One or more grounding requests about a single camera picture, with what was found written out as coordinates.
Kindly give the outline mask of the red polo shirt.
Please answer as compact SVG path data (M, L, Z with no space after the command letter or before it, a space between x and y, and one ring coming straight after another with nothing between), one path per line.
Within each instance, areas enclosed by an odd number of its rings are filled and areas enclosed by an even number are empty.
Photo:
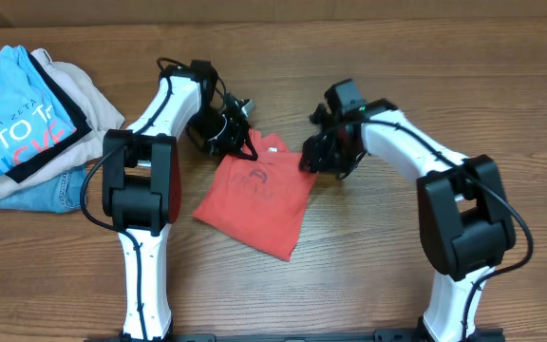
M317 175L280 136L249 131L255 161L225 157L193 218L256 250L289 261Z

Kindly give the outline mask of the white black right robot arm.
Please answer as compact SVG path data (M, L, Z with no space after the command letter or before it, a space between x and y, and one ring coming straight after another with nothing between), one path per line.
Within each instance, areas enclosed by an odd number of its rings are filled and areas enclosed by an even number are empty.
M299 167L346 178L366 155L416 185L419 235L434 269L428 307L414 328L378 329L376 341L502 341L501 329L475 324L486 280L516 244L500 171L426 135L387 99L368 101L351 79L333 84L310 116L318 134Z

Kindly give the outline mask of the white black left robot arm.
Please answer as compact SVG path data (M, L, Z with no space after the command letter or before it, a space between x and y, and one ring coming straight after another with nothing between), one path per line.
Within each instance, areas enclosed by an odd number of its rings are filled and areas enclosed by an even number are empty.
M254 161L248 115L254 106L227 92L208 61L160 58L159 91L125 130L104 138L102 206L123 247L126 315L121 341L168 341L167 240L179 215L178 139L208 156Z

